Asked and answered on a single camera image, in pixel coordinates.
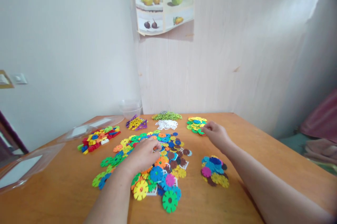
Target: clear plastic cup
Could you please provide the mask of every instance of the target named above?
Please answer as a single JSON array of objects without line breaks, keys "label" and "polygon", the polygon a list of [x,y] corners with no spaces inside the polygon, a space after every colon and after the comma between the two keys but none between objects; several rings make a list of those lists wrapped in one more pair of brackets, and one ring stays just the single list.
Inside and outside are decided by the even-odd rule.
[{"label": "clear plastic cup", "polygon": [[141,112],[141,100],[122,100],[119,103],[119,109],[127,120],[135,115],[139,116]]}]

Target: forearm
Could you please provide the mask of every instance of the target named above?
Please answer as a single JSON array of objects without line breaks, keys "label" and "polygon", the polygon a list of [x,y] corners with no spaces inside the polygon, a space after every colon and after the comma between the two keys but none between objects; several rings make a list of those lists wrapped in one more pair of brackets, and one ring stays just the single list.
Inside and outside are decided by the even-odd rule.
[{"label": "forearm", "polygon": [[127,223],[133,177],[119,165],[107,180],[85,223]]},{"label": "forearm", "polygon": [[236,145],[222,152],[242,178],[267,224],[332,223],[333,217]]}]

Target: person's left hand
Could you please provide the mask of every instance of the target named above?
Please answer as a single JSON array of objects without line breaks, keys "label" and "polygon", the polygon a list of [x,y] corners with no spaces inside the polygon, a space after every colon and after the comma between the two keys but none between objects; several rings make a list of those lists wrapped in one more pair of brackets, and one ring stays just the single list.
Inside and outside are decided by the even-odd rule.
[{"label": "person's left hand", "polygon": [[150,168],[160,158],[161,144],[158,140],[147,138],[141,140],[128,157],[119,165],[128,169],[132,176]]}]

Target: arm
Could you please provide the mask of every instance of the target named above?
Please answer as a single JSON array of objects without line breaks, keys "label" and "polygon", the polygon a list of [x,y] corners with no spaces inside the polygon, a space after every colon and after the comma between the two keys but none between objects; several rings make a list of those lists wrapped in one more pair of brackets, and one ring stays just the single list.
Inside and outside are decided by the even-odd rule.
[{"label": "arm", "polygon": [[267,224],[333,223],[333,217],[237,147],[226,130],[209,122],[202,129],[234,165]]},{"label": "arm", "polygon": [[127,223],[131,182],[160,157],[161,144],[152,138],[142,140],[114,170],[84,223]]}]

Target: plastic box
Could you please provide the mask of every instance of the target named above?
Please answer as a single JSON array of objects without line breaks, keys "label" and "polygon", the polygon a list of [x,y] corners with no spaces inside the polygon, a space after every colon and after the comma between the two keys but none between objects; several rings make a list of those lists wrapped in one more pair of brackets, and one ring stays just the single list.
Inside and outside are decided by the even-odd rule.
[{"label": "plastic box", "polygon": [[5,193],[11,189],[19,187],[26,183],[26,181],[36,173],[43,171],[48,164],[54,159],[54,157],[60,152],[65,143],[56,144],[50,147],[35,150],[26,156],[23,156],[16,161],[9,164],[0,172],[0,179],[4,178],[12,169],[19,165],[23,161],[27,161],[32,158],[39,157],[39,160],[21,177],[19,180],[0,188],[0,194]]},{"label": "plastic box", "polygon": [[141,100],[122,100],[119,109],[127,120],[132,119],[134,115],[140,115],[142,105]]},{"label": "plastic box", "polygon": [[114,126],[124,120],[122,115],[114,115],[104,117],[102,119],[90,122],[71,129],[64,137],[60,138],[57,142],[67,142],[76,139],[82,139],[83,136],[88,135],[91,131],[98,128],[105,128],[107,126]]}]

